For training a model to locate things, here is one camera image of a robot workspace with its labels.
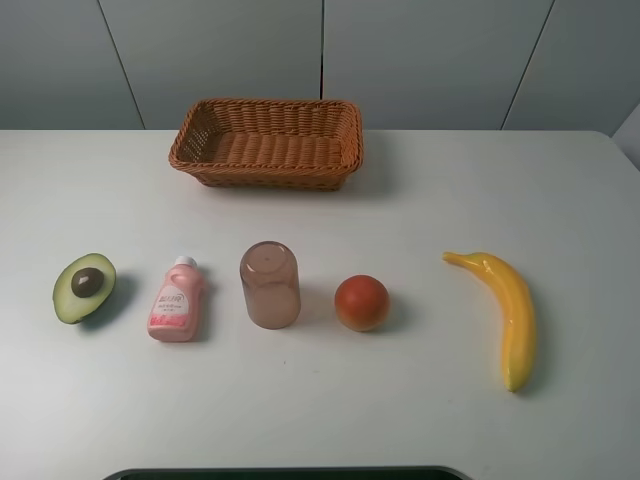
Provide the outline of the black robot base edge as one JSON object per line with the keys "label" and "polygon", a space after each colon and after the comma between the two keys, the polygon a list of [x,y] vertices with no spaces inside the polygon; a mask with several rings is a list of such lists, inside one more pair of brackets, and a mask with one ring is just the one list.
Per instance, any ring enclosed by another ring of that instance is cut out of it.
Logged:
{"label": "black robot base edge", "polygon": [[256,467],[126,469],[106,479],[469,479],[449,467]]}

